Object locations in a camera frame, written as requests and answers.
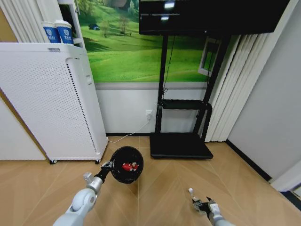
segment shelf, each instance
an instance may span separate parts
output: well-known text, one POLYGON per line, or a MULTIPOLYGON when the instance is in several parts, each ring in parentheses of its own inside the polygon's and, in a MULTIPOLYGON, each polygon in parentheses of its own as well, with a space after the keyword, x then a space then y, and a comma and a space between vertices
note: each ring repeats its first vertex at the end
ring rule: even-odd
POLYGON ((73 38, 73 43, 74 44, 79 44, 79 43, 82 43, 83 40, 81 38, 73 38))
POLYGON ((162 100, 162 107, 164 109, 179 109, 179 110, 199 110, 204 108, 201 100, 162 100))
POLYGON ((213 155, 194 133, 159 133, 150 136, 150 155, 155 159, 212 159, 213 155))

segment paper cup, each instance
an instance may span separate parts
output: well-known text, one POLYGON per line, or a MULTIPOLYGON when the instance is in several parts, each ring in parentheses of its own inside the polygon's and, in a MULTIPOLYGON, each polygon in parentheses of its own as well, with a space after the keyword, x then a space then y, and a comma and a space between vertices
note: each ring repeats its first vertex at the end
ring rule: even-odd
POLYGON ((48 39, 51 43, 61 43, 60 34, 58 33, 55 24, 52 22, 43 21, 41 22, 42 26, 48 36, 48 39))
POLYGON ((73 44, 71 24, 64 20, 56 20, 55 26, 60 33, 63 43, 73 44))

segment black bowl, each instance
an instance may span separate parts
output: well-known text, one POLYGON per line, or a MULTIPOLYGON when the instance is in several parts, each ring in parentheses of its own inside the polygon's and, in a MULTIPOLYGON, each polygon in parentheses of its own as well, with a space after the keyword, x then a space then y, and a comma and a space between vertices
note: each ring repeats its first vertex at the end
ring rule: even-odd
POLYGON ((143 157, 134 147, 125 146, 119 148, 112 155, 110 161, 114 161, 114 169, 111 171, 113 177, 124 184, 131 184, 137 180, 143 170, 143 157), (136 171, 126 171, 122 168, 124 163, 133 162, 139 165, 136 171))

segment landscape wallpaper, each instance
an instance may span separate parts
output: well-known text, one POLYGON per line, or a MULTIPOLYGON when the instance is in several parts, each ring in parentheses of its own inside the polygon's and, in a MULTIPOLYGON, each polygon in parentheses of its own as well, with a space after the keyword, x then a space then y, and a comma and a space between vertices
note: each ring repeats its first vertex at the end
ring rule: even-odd
MULTIPOLYGON (((139 34, 139 0, 78 0, 94 82, 159 81, 162 36, 139 34)), ((198 73, 205 37, 176 36, 167 81, 207 81, 198 73)), ((169 37, 166 71, 173 36, 169 37)))

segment wooden floor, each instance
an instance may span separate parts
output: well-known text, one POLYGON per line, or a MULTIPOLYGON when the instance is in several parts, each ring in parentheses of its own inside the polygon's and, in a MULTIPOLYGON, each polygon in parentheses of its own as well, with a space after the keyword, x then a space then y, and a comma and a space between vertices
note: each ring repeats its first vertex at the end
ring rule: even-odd
MULTIPOLYGON (((103 160, 121 146, 137 147, 144 158, 138 181, 130 185, 108 175, 86 226, 209 226, 193 208, 188 188, 217 201, 237 226, 300 226, 301 212, 274 190, 225 143, 210 143, 209 161, 154 160, 148 137, 109 143, 103 160)), ((63 214, 85 182, 97 173, 92 161, 0 162, 0 221, 3 226, 48 226, 63 214)))

